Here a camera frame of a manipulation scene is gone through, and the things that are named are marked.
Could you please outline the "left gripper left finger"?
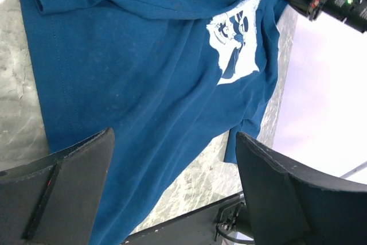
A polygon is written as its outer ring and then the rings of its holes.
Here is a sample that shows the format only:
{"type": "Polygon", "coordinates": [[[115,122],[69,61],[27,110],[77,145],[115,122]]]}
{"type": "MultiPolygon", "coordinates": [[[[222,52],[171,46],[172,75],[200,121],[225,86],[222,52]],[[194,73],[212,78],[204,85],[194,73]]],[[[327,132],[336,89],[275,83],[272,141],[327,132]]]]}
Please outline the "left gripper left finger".
{"type": "Polygon", "coordinates": [[[88,244],[114,144],[107,128],[1,171],[1,244],[88,244]]]}

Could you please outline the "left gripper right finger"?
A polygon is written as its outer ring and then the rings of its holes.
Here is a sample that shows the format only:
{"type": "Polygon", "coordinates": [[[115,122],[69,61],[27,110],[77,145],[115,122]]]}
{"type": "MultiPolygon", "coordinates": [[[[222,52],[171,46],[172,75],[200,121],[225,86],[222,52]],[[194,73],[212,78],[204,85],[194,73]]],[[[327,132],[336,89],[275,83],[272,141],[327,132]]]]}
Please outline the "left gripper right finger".
{"type": "Polygon", "coordinates": [[[366,185],[320,172],[246,133],[236,158],[256,244],[366,244],[366,185]]]}

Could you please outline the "blue printed t-shirt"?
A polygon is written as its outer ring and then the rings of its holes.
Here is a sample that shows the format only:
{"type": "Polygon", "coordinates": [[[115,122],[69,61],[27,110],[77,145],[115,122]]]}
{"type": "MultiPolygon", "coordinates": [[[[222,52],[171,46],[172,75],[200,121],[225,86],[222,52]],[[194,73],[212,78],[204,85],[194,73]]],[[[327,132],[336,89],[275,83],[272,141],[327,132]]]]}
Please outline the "blue printed t-shirt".
{"type": "Polygon", "coordinates": [[[20,0],[51,152],[111,127],[91,244],[120,244],[206,148],[260,133],[284,0],[20,0]]]}

